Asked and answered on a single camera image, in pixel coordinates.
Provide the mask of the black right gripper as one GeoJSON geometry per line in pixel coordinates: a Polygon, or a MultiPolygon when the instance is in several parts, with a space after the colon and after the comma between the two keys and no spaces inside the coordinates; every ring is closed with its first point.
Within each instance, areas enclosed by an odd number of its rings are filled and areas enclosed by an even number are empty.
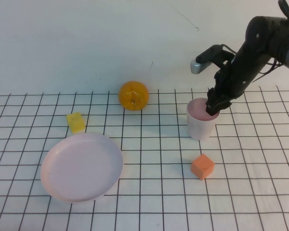
{"type": "Polygon", "coordinates": [[[206,112],[213,116],[230,107],[231,101],[244,93],[270,59],[271,56],[263,52],[240,49],[234,60],[215,75],[215,87],[207,92],[206,112]]]}

